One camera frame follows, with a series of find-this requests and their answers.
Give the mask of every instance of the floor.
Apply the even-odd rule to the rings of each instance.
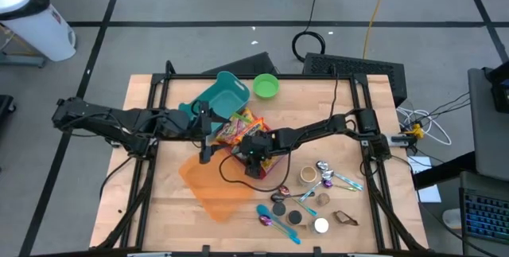
[[[46,178],[56,173],[54,190],[45,195],[48,207],[44,215],[39,214],[44,207],[37,210],[42,218],[30,227],[33,235],[27,236],[23,252],[78,251],[89,244],[111,148],[101,138],[71,138],[66,147],[50,123],[59,98],[78,94],[92,103],[121,107],[130,75],[162,72],[168,59],[180,73],[198,73],[267,51],[280,72],[298,73],[302,64],[290,42],[303,30],[311,3],[52,0],[74,26],[76,55],[48,62],[43,69],[0,68],[0,93],[17,101],[17,112],[0,136],[0,255],[20,254]],[[322,23],[311,30],[324,36],[327,53],[361,57],[375,3],[317,0],[313,20]],[[405,65],[408,101],[415,108],[431,110],[455,99],[467,91],[469,68],[496,67],[507,57],[508,0],[383,0],[376,20],[386,23],[372,30],[367,58]],[[306,38],[297,49],[320,50]],[[404,105],[411,107],[408,101]],[[421,150],[442,160],[472,150],[467,107],[442,115],[439,123],[453,144],[425,138]],[[440,185],[443,202],[426,207],[437,216],[457,207],[457,188],[458,181]],[[427,213],[422,215],[431,248],[461,253],[457,239]]]

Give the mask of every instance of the white cylinder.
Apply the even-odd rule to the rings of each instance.
[[[74,30],[53,5],[39,14],[2,21],[2,24],[9,27],[50,60],[66,60],[76,53]]]
[[[0,0],[0,22],[9,27],[19,37],[30,43],[50,60],[61,61],[76,53],[76,35],[53,5],[35,14],[9,19],[8,14],[23,12],[30,0]]]

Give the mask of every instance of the table frame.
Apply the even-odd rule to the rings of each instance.
[[[245,79],[245,80],[252,80],[256,77],[255,74],[241,74],[237,75],[239,79]],[[295,74],[277,74],[276,77],[280,80],[334,80],[334,76],[331,75],[323,75],[323,74],[308,74],[308,75],[295,75]],[[166,62],[166,72],[165,73],[156,73],[152,75],[152,79],[150,81],[150,91],[149,91],[149,97],[147,101],[147,107],[153,107],[154,101],[156,99],[156,90],[159,84],[162,84],[162,90],[161,90],[161,97],[159,101],[159,107],[164,108],[165,102],[167,100],[168,96],[168,88],[169,88],[169,81],[170,80],[197,80],[197,79],[203,79],[203,80],[214,80],[216,78],[216,75],[205,75],[205,74],[176,74],[175,70],[173,69],[173,66],[169,61]],[[371,96],[369,92],[368,82],[367,82],[367,75],[366,74],[353,74],[353,75],[339,75],[339,80],[346,80],[350,83],[350,89],[352,92],[352,101],[354,108],[360,108],[360,102],[359,102],[359,93],[357,91],[357,85],[359,84],[363,90],[363,96],[364,96],[364,103],[365,108],[372,108],[371,103]],[[361,147],[361,153],[363,155],[363,161],[364,161],[364,172],[366,175],[372,175],[373,171],[371,169],[371,162],[369,151],[367,150],[367,143],[365,141],[360,142]],[[103,250],[107,250],[108,248],[112,248],[120,238],[119,242],[119,248],[110,249],[109,254],[119,250],[123,254],[125,254],[126,250],[132,251],[132,252],[140,252],[142,251],[143,246],[143,239],[145,236],[145,229],[146,229],[146,221],[147,216],[149,212],[149,206],[150,206],[150,198],[151,198],[151,190],[152,190],[152,184],[153,184],[153,178],[154,178],[154,169],[156,165],[157,160],[157,148],[158,148],[158,142],[154,142],[152,145],[149,146],[147,159],[146,160],[137,160],[135,167],[134,167],[134,175],[131,182],[130,187],[130,195],[127,205],[127,210],[122,217],[122,219],[119,221],[118,225],[115,227],[115,230],[113,232],[117,232],[118,234],[116,236],[109,235],[108,238],[101,243],[97,248],[97,253],[100,253]],[[148,170],[146,173],[146,179],[142,185],[142,187],[138,190],[138,184],[140,181],[140,178],[142,177],[142,166],[144,162],[148,162]],[[386,207],[382,206],[383,211],[387,214],[387,211],[392,212],[392,202],[390,198],[390,190],[387,182],[387,174],[384,167],[383,162],[377,162],[378,166],[378,176],[379,176],[379,184],[381,188],[381,193],[383,195],[383,200],[385,201]],[[395,230],[394,224],[389,222],[389,232],[390,232],[390,241],[392,243],[392,248],[388,249],[385,247],[384,238],[383,238],[383,230],[382,230],[382,223],[380,221],[380,215],[379,215],[379,209],[376,199],[373,197],[373,189],[370,182],[367,182],[367,191],[370,193],[369,200],[370,200],[370,206],[371,206],[371,214],[373,219],[373,228],[375,231],[375,238],[377,243],[377,248],[379,253],[383,252],[393,252],[399,251],[400,253],[403,253],[404,251],[401,251],[401,245],[399,243],[399,237],[398,233]],[[140,221],[138,223],[137,228],[137,235],[135,238],[135,245],[134,247],[128,247],[128,239],[130,234],[130,219],[132,216],[137,212],[138,208],[141,205],[140,210]],[[391,216],[389,216],[392,220],[396,220],[395,226],[399,227],[402,226],[401,222],[399,222],[398,217],[393,213]],[[173,256],[175,255],[195,255],[199,252],[172,252],[171,254]],[[207,244],[204,244],[203,250],[202,250],[203,256],[208,256],[210,252],[210,246]],[[228,252],[229,255],[245,255],[247,252],[239,252],[239,253],[232,253]],[[290,253],[285,255],[300,255],[298,253]],[[321,249],[319,247],[315,247],[313,249],[313,256],[321,255]]]

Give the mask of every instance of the wooden table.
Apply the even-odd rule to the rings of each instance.
[[[144,108],[150,89],[150,75],[134,75],[130,78],[124,109]],[[373,108],[376,110],[381,131],[384,134],[399,132],[398,119],[386,76],[369,76],[369,89]],[[251,80],[243,81],[251,88]],[[177,108],[179,103],[192,101],[213,80],[170,80],[167,108]],[[272,128],[301,127],[328,117],[334,89],[333,80],[280,80],[280,92],[270,100],[258,99],[251,95],[248,107],[258,116],[265,117]],[[352,109],[352,94],[349,82],[341,81],[337,87],[335,113],[345,113]],[[318,236],[306,229],[297,227],[301,245],[296,245],[280,232],[263,227],[257,220],[255,207],[265,204],[271,207],[270,193],[258,193],[252,201],[243,205],[226,224],[211,220],[195,199],[178,174],[178,169],[198,149],[191,142],[162,142],[159,146],[157,165],[153,183],[150,210],[144,239],[144,251],[201,251],[204,244],[212,251],[272,251],[272,252],[311,252],[320,246],[323,252],[377,252],[375,234],[371,219],[371,209],[367,190],[349,192],[344,189],[327,190],[331,201],[318,208],[313,200],[306,203],[326,217],[330,223],[328,232]],[[391,148],[392,154],[406,159],[403,149]],[[126,158],[122,149],[113,150],[109,171],[112,171]],[[325,160],[329,165],[354,181],[366,185],[359,172],[361,162],[359,142],[344,135],[333,135],[303,144],[292,153],[291,169],[286,185],[294,192],[306,191],[298,188],[297,173],[304,165],[314,165]],[[286,159],[279,162],[263,184],[265,188],[277,185],[286,170]],[[385,163],[387,179],[394,212],[423,246],[427,247],[424,227],[412,177],[407,164],[391,159]],[[99,205],[91,246],[102,242],[120,220],[126,210],[134,162],[115,174],[106,185]],[[311,216],[302,208],[286,201],[287,212],[298,209],[307,224]],[[359,221],[359,226],[338,224],[331,216],[342,210]],[[386,247],[390,247],[387,220],[380,210]],[[133,218],[130,245],[134,244],[138,217]]]

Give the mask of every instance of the laptop keyboard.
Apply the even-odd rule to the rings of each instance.
[[[464,193],[463,206],[467,235],[509,243],[509,201]]]

